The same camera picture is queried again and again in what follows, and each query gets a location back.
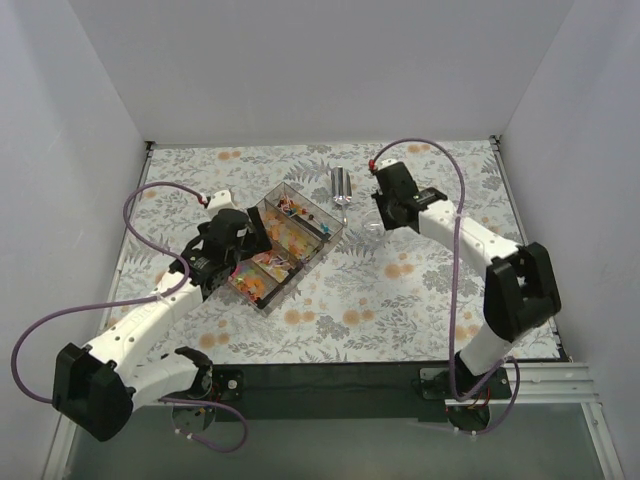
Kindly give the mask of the clear compartment candy box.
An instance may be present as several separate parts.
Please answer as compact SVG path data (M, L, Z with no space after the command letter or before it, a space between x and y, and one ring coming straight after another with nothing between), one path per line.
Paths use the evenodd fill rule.
M240 263L229 285L267 316L337 245L343 223L285 182L266 194L256 207L271 249Z

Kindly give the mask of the silver metal scoop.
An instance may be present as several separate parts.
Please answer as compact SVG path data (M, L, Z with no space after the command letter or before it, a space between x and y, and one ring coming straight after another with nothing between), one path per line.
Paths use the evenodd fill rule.
M352 184L349 171L337 166L331 170L331 189L334 203L340 207L342 224L348 225L347 209L352 200Z

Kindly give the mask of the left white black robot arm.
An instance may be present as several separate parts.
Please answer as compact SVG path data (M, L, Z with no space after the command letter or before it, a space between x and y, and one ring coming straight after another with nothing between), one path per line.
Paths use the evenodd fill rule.
M179 347L149 365L152 346L182 317L224 286L239 263L271 248L258 208L220 209L198 227L147 303L85 346L68 344L56 358L53 407L98 441L118 434L132 413L165 396L195 405L211 397L213 363Z

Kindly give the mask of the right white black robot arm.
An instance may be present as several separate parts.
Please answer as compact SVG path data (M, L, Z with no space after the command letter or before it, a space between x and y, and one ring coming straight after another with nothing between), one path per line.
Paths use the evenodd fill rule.
M454 398L475 397L517 342L561 309L548 250L501 237L461 215L439 190L421 190L401 161L370 162L369 168L385 230L408 227L438 242L454 254L455 273L465 263L484 280L484 323L466 346L451 352L448 372Z

